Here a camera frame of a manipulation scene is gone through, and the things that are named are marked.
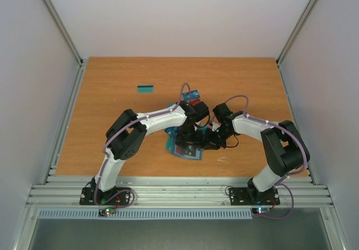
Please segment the teal leather card holder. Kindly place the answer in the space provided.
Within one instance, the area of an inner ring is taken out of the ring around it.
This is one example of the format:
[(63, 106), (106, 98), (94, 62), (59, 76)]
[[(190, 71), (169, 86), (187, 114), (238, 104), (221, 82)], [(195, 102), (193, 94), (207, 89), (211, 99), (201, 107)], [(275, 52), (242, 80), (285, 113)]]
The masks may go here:
[(201, 160), (202, 159), (202, 149), (198, 149), (192, 145), (188, 145), (185, 147), (180, 147), (178, 145), (174, 145), (171, 149), (171, 154), (187, 160)]

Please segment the black VIP card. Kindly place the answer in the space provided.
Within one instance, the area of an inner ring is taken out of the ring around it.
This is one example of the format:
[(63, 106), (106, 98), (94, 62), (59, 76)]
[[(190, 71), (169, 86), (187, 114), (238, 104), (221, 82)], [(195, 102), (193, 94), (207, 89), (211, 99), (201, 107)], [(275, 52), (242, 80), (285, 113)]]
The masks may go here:
[(185, 155), (189, 158), (196, 158), (197, 156), (197, 149), (196, 147), (193, 147), (192, 145), (188, 145), (185, 147)]

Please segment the teal card with signature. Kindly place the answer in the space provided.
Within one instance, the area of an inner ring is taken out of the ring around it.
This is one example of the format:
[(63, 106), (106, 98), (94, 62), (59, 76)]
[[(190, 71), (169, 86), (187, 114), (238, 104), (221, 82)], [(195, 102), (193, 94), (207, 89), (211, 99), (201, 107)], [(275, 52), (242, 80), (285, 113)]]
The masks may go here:
[(165, 145), (165, 149), (171, 154), (175, 152), (176, 149), (176, 139), (174, 137), (168, 137)]

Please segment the teal card black stripe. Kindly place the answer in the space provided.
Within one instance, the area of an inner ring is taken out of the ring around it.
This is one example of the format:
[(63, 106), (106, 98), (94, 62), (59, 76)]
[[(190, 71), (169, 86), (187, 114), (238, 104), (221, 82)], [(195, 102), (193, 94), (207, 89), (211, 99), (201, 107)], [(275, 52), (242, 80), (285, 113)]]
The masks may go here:
[(153, 93), (154, 85), (138, 85), (137, 92), (141, 94)]

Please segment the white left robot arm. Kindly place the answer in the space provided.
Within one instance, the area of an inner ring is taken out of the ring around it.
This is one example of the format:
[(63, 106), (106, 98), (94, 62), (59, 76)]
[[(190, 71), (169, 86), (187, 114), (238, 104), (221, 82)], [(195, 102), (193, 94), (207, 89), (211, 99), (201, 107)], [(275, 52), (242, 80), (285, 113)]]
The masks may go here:
[(112, 200), (112, 189), (125, 161), (133, 157), (144, 138), (154, 132), (174, 127), (177, 129), (174, 135), (177, 146), (201, 147), (204, 134), (198, 123), (205, 118), (209, 118), (209, 108), (202, 101), (191, 104), (182, 100), (165, 109), (148, 113), (125, 110), (107, 130), (104, 161), (95, 176), (94, 199), (100, 204)]

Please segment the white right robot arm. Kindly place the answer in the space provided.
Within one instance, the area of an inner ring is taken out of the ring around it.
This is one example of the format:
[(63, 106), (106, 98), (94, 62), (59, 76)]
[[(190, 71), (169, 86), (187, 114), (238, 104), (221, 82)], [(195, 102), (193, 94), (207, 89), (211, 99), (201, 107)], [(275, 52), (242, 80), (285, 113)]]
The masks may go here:
[(225, 149), (227, 139), (235, 135), (246, 135), (263, 143), (266, 166), (247, 183), (250, 201), (262, 202), (269, 190), (290, 172), (306, 167), (310, 155), (293, 122), (275, 123), (242, 111), (234, 113), (226, 103), (217, 105), (213, 113), (219, 126), (205, 131), (204, 150)]

